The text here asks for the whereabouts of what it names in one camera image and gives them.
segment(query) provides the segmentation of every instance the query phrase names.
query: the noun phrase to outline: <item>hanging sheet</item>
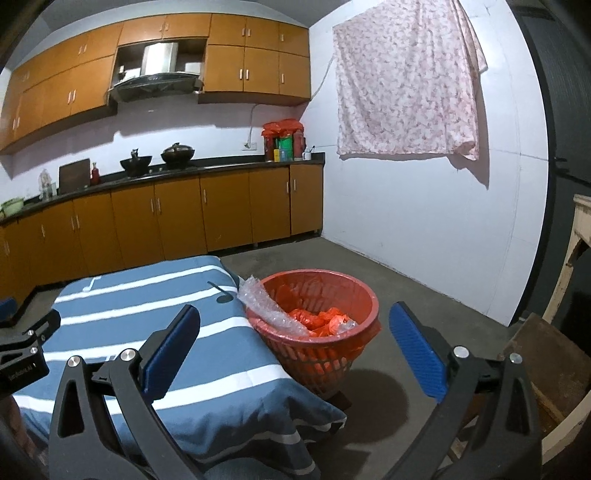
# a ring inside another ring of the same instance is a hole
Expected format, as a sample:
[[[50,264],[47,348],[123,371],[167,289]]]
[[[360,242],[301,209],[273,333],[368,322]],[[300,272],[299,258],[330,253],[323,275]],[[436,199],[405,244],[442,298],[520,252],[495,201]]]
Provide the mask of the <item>hanging sheet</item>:
[[[486,60],[459,0],[385,0],[333,29],[340,155],[478,159]]]

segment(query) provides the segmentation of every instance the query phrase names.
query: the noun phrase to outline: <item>pot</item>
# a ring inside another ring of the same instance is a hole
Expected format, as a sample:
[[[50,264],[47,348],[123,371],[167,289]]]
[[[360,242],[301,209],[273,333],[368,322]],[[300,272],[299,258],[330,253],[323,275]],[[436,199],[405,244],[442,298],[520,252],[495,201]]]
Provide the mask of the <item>pot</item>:
[[[195,149],[188,145],[175,143],[160,155],[169,168],[185,168],[195,155]]]

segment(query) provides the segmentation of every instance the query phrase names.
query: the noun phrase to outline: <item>wooden cabinet door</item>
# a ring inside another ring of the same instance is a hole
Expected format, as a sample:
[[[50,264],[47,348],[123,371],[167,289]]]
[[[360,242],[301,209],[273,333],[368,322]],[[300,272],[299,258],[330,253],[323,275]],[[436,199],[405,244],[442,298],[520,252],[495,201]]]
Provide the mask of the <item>wooden cabinet door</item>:
[[[41,127],[70,115],[72,109],[72,70],[62,72],[40,83],[43,88]]]
[[[291,165],[291,234],[322,230],[322,165]]]
[[[244,49],[244,91],[279,93],[279,52]]]
[[[292,55],[279,54],[280,85],[282,95],[310,98],[310,59]]]
[[[89,275],[123,270],[111,194],[101,193],[74,200],[74,215]]]
[[[246,17],[212,14],[207,45],[235,45],[243,47],[246,41]]]
[[[43,210],[45,253],[51,261],[49,283],[88,276],[80,238],[76,230],[74,202],[64,202]]]
[[[211,14],[167,15],[162,38],[208,37],[211,22]]]
[[[252,239],[266,242],[290,236],[290,171],[288,167],[252,171]]]
[[[201,177],[207,250],[252,243],[248,172]]]
[[[72,70],[71,115],[106,105],[114,61],[115,57],[104,57]]]
[[[164,260],[156,218],[154,185],[112,192],[111,201],[125,268]]]
[[[10,297],[16,299],[17,285],[10,265],[4,231],[0,228],[0,302]]]
[[[16,123],[14,124],[14,140],[24,137],[43,126],[42,114],[45,102],[43,83],[35,85],[21,95]]]
[[[208,46],[205,55],[205,91],[241,92],[243,88],[244,48]]]
[[[157,183],[154,193],[164,258],[206,254],[199,179]]]
[[[279,51],[309,57],[308,29],[287,23],[279,23]]]
[[[55,259],[45,250],[45,227],[43,213],[35,213],[18,221],[18,242],[26,252],[32,287],[50,282],[50,270]]]
[[[165,21],[166,15],[127,20],[123,23],[123,29],[121,29],[119,45],[160,40],[164,31]]]
[[[31,278],[27,239],[24,238],[23,231],[21,222],[12,222],[4,227],[4,241],[16,283],[14,295],[19,305],[24,302],[36,285],[34,279]]]
[[[115,55],[122,28],[123,23],[114,23],[89,31],[80,53],[79,63]]]
[[[279,22],[265,18],[246,18],[246,46],[279,50]]]

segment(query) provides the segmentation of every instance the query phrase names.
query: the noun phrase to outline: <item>pot lid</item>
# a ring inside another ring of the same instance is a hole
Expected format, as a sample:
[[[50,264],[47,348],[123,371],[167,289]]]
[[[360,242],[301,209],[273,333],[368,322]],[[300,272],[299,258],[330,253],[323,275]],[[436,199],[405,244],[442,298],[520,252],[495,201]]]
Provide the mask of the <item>pot lid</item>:
[[[193,147],[189,147],[188,145],[181,145],[177,142],[173,144],[171,147],[166,148],[163,153],[185,152],[188,150],[193,150]]]

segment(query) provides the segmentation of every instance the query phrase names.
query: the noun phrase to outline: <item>concrete floor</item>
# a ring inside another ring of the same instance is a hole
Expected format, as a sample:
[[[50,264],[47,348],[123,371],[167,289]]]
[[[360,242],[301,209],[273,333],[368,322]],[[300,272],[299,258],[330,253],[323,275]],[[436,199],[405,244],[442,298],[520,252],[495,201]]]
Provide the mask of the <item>concrete floor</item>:
[[[370,286],[380,303],[382,332],[355,361],[342,388],[352,402],[346,427],[310,449],[323,480],[382,478],[414,440],[435,407],[415,380],[388,330],[388,310],[403,300],[425,325],[451,345],[496,357],[515,327],[507,329],[444,295],[322,238],[281,244],[222,257],[240,276],[264,278],[298,268],[325,268],[352,275]],[[20,321],[26,328],[43,315],[59,290],[43,292]]]

